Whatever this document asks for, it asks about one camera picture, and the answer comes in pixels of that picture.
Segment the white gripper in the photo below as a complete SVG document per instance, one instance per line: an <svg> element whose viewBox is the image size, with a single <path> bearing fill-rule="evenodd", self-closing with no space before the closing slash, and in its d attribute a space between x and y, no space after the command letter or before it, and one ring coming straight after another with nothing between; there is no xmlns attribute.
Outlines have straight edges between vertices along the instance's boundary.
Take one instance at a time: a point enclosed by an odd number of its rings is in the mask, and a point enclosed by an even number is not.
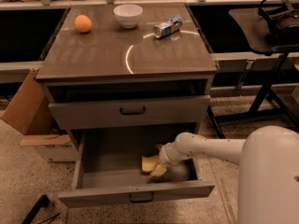
<svg viewBox="0 0 299 224"><path fill-rule="evenodd" d="M172 167L181 162L184 156L178 151L175 143L157 144L160 163L156 163L149 174L150 181L159 180L166 172L166 167Z"/></svg>

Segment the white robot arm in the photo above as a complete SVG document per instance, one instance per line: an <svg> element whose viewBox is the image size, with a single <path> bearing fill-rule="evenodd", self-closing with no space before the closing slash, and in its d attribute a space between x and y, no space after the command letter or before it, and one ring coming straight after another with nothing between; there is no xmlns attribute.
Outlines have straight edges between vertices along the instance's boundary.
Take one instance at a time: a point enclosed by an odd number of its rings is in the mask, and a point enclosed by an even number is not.
<svg viewBox="0 0 299 224"><path fill-rule="evenodd" d="M238 166L238 224L299 224L299 133L278 126L257 129L246 139L180 133L161 146L149 178L200 154Z"/></svg>

